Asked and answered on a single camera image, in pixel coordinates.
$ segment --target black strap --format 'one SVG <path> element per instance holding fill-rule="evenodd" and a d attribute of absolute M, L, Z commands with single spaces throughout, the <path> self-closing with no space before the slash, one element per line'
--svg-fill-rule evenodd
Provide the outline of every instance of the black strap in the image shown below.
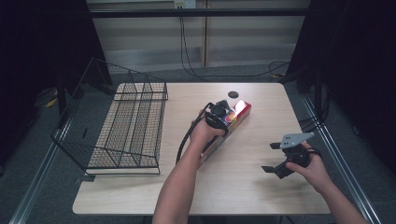
<path fill-rule="evenodd" d="M 180 160 L 181 157 L 181 152 L 183 151 L 183 147 L 186 144 L 187 139 L 189 138 L 190 134 L 192 133 L 192 130 L 194 130 L 195 126 L 198 124 L 199 121 L 202 119 L 202 115 L 205 113 L 206 109 L 211 105 L 211 103 L 207 104 L 205 108 L 199 113 L 198 117 L 195 119 L 195 121 L 191 124 L 189 130 L 186 132 L 186 135 L 184 135 L 183 140 L 181 141 L 180 147 L 178 148 L 177 156 L 176 156 L 176 163 Z"/>
<path fill-rule="evenodd" d="M 320 156 L 320 158 L 323 160 L 321 153 L 317 148 L 308 147 L 306 150 L 308 150 L 308 154 L 316 154 L 316 155 Z"/>

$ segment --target black cable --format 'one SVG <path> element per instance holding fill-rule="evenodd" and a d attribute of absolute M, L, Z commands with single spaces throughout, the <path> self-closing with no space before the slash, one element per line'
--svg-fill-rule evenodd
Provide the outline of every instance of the black cable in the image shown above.
<path fill-rule="evenodd" d="M 36 98 L 41 97 L 41 96 L 43 96 L 43 95 L 45 95 L 45 94 L 47 94 L 47 93 L 49 93 L 50 91 L 53 91 L 53 90 L 56 90 L 56 88 L 48 88 L 47 90 L 44 90 L 44 91 L 40 92 L 40 93 L 37 95 Z"/>
<path fill-rule="evenodd" d="M 289 216 L 286 216 L 286 218 L 288 219 L 288 221 L 289 221 L 291 224 L 294 224 L 293 220 L 291 220 L 291 218 L 290 218 Z"/>
<path fill-rule="evenodd" d="M 309 129 L 309 130 L 307 130 L 307 131 L 304 131 L 304 129 L 308 128 L 308 127 L 311 126 L 313 123 L 315 123 L 315 119 L 318 118 L 318 115 L 315 115 L 314 117 L 311 117 L 311 118 L 309 118 L 309 119 L 303 119 L 303 120 L 299 121 L 299 122 L 305 122 L 305 121 L 308 121 L 308 120 L 312 119 L 312 121 L 311 121 L 308 125 L 305 125 L 305 126 L 302 128 L 302 130 L 303 130 L 305 133 L 310 133 L 310 132 L 314 131 L 317 127 L 319 127 L 320 125 L 322 125 L 322 124 L 324 123 L 324 121 L 326 120 L 326 118 L 329 116 L 330 99 L 331 99 L 330 96 L 331 96 L 330 93 L 327 92 L 325 104 L 324 104 L 323 108 L 321 109 L 321 110 L 322 110 L 323 117 L 322 117 L 322 119 L 319 121 L 319 123 L 318 123 L 317 125 L 315 125 L 315 127 L 311 128 L 311 129 Z"/>
<path fill-rule="evenodd" d="M 288 219 L 288 221 L 289 221 L 291 224 L 295 224 L 295 223 L 293 222 L 293 220 L 291 220 L 291 218 L 290 218 L 289 216 L 280 216 L 280 218 L 279 218 L 279 224 L 282 223 L 283 217 L 286 217 L 286 218 Z"/>
<path fill-rule="evenodd" d="M 268 68 L 270 69 L 270 72 L 271 72 L 270 80 L 268 82 L 272 82 L 272 79 L 274 77 L 274 74 L 272 73 L 273 70 L 271 69 L 271 65 L 273 63 L 285 63 L 285 64 L 288 64 L 289 62 L 271 62 L 270 64 L 268 64 Z"/>
<path fill-rule="evenodd" d="M 263 73 L 259 73 L 259 74 L 256 74 L 256 75 L 240 75 L 240 76 L 201 76 L 201 77 L 260 77 L 260 76 L 263 76 L 263 75 L 267 75 L 267 74 L 269 74 L 269 73 L 275 71 L 276 69 L 278 69 L 278 68 L 280 68 L 280 67 L 282 67 L 282 66 L 285 66 L 286 64 L 288 64 L 288 63 L 281 64 L 280 66 L 278 66 L 278 67 L 276 67 L 276 68 L 274 68 L 274 69 L 272 69 L 272 70 L 270 70 L 270 71 L 263 72 Z"/>
<path fill-rule="evenodd" d="M 316 155 L 320 156 L 320 158 L 323 160 L 319 149 L 317 149 L 315 147 L 308 147 L 306 150 L 308 150 L 308 149 L 312 149 L 313 150 L 313 151 L 308 151 L 308 154 L 316 154 Z"/>
<path fill-rule="evenodd" d="M 192 69 L 192 66 L 191 66 L 191 63 L 190 63 L 189 53 L 187 52 L 186 36 L 184 35 L 184 21 L 183 21 L 182 17 L 180 17 L 179 19 L 180 19 L 180 57 L 181 57 L 181 65 L 183 66 L 184 71 L 186 71 L 190 76 L 198 77 L 199 79 L 208 82 L 209 80 L 201 78 Z M 184 66 L 184 61 L 183 61 L 183 42 L 184 42 L 184 50 L 186 52 L 187 61 L 189 63 L 190 70 L 192 71 L 192 73 L 190 73 L 189 70 L 187 70 L 186 66 Z"/>
<path fill-rule="evenodd" d="M 211 105 L 211 103 L 207 104 L 205 108 L 199 113 L 198 117 L 195 119 L 195 121 L 191 124 L 189 130 L 186 132 L 186 135 L 184 135 L 183 140 L 181 141 L 180 147 L 178 148 L 177 152 L 177 157 L 176 157 L 176 163 L 180 160 L 181 157 L 181 152 L 183 151 L 183 147 L 186 144 L 187 139 L 189 138 L 190 134 L 192 133 L 192 130 L 194 130 L 195 126 L 198 124 L 199 121 L 202 119 L 202 115 L 205 113 L 207 108 Z"/>

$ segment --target metal dish rack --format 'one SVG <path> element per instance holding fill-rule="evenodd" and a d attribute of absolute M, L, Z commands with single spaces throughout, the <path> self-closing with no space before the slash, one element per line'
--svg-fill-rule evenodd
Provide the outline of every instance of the metal dish rack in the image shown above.
<path fill-rule="evenodd" d="M 88 175 L 159 174 L 166 82 L 92 59 L 51 135 Z"/>

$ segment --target red box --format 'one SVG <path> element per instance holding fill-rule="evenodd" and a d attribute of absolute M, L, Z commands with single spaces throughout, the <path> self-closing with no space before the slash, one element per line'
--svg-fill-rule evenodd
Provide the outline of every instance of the red box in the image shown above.
<path fill-rule="evenodd" d="M 239 124 L 250 114 L 251 104 L 240 100 L 233 106 L 227 115 L 221 120 L 227 125 L 229 132 L 226 136 L 215 136 L 210 142 L 206 144 L 201 153 L 200 161 L 206 161 L 213 152 L 235 131 Z"/>

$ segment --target wooden table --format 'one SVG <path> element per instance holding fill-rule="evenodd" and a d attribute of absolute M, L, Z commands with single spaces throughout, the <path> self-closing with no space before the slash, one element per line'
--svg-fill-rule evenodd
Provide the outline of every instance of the wooden table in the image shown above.
<path fill-rule="evenodd" d="M 98 175 L 82 182 L 73 211 L 82 215 L 152 215 L 163 182 L 175 166 L 180 142 L 207 103 L 239 99 L 252 104 L 250 115 L 200 168 L 191 215 L 329 214 L 321 196 L 300 175 L 279 179 L 261 166 L 285 160 L 280 142 L 301 128 L 280 84 L 168 83 L 160 175 Z M 230 99 L 237 91 L 238 99 Z"/>

